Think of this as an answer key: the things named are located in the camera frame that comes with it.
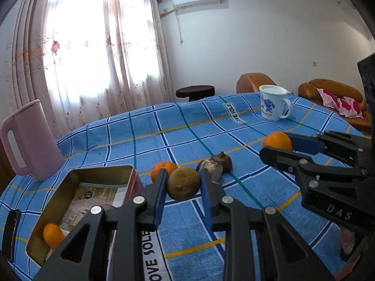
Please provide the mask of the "brown leather sofa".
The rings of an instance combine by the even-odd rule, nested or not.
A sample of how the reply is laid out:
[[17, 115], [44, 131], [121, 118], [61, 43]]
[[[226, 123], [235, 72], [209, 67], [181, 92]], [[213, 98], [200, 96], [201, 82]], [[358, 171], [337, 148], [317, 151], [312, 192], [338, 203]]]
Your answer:
[[357, 89], [329, 79], [314, 79], [301, 84], [298, 95], [331, 109], [358, 131], [371, 133], [369, 107]]

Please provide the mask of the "white floral mug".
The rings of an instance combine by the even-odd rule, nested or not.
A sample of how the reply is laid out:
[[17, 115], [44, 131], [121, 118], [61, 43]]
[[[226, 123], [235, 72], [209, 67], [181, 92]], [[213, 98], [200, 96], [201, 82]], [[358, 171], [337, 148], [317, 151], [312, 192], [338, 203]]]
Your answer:
[[292, 103], [288, 98], [290, 92], [276, 85], [259, 87], [261, 115], [268, 121], [286, 119], [292, 112]]

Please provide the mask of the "black phone on table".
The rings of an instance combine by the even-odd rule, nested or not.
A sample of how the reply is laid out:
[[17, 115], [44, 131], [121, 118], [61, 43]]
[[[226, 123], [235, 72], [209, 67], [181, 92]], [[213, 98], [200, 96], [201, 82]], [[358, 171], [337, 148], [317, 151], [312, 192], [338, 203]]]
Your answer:
[[6, 218], [1, 251], [9, 262], [14, 262], [16, 233], [21, 217], [19, 209], [10, 210]]

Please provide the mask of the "brown kiwi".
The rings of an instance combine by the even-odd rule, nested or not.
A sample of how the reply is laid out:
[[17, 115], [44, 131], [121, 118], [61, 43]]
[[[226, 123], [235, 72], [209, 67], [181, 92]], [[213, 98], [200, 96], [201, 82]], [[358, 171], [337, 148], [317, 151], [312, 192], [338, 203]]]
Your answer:
[[178, 167], [169, 175], [167, 192], [173, 200], [185, 201], [194, 197], [200, 186], [200, 175], [195, 169]]

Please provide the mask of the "pink plastic pitcher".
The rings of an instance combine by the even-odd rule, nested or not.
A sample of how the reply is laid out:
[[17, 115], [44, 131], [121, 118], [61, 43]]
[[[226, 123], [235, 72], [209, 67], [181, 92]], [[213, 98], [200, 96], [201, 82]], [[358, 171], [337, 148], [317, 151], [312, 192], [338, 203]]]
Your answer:
[[[15, 137], [25, 163], [23, 167], [19, 166], [12, 151], [9, 131]], [[64, 162], [39, 99], [29, 102], [2, 121], [1, 142], [14, 172], [20, 176], [29, 174], [34, 181], [50, 178]]]

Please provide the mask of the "pink floral cushion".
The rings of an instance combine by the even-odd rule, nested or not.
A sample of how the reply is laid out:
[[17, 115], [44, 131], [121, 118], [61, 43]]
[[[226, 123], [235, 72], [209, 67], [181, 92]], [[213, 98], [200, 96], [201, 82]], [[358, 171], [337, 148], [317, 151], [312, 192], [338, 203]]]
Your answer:
[[362, 110], [356, 99], [347, 96], [340, 98], [322, 88], [318, 88], [317, 91], [319, 92], [325, 107], [333, 108], [339, 115], [346, 118], [363, 119]]

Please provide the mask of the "purple round fruit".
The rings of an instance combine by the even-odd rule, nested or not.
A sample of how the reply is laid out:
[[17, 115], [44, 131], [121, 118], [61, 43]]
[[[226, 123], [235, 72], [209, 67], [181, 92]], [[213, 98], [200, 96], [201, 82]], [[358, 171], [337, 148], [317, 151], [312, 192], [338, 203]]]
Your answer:
[[103, 209], [106, 215], [116, 213], [116, 207], [109, 204], [101, 204], [100, 207]]

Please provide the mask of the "pink sheer curtain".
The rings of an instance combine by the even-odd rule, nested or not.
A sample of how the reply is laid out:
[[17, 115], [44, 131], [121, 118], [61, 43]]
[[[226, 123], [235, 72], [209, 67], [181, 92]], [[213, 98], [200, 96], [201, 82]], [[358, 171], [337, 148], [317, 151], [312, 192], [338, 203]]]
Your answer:
[[40, 100], [55, 137], [173, 100], [161, 0], [5, 0], [1, 107]]

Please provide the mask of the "paper sheet in tin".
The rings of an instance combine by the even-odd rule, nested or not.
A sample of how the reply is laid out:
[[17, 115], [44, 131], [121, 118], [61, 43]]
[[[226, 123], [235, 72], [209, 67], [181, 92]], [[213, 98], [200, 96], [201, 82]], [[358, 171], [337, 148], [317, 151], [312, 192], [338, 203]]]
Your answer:
[[109, 204], [114, 207], [121, 206], [125, 199], [126, 190], [127, 184], [80, 183], [59, 223], [60, 229], [67, 235], [94, 206], [100, 206], [101, 204]]

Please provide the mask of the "pink metal tin box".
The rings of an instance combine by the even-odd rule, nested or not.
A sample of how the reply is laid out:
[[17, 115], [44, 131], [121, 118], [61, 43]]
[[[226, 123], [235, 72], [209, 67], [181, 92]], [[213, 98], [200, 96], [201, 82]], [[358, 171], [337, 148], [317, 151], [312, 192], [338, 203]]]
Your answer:
[[43, 228], [47, 224], [58, 225], [67, 235], [93, 206], [108, 204], [120, 207], [142, 190], [140, 177], [131, 165], [69, 171], [32, 230], [26, 246], [27, 255], [41, 266], [52, 254], [43, 239]]

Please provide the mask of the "dark round stool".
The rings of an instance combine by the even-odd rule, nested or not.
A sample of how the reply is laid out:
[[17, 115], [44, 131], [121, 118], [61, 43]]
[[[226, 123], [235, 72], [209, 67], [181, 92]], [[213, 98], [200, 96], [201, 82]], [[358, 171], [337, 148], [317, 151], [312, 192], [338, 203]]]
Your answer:
[[201, 100], [215, 95], [215, 87], [209, 85], [198, 85], [180, 88], [176, 90], [175, 96], [178, 98], [188, 98], [189, 102]]

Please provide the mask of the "small orange in tin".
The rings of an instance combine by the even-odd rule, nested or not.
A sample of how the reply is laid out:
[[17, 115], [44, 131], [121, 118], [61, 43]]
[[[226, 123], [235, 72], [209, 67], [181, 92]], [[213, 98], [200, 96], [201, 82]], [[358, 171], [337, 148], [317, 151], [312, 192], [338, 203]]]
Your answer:
[[43, 239], [50, 248], [56, 249], [65, 239], [65, 235], [56, 224], [49, 223], [43, 228]]

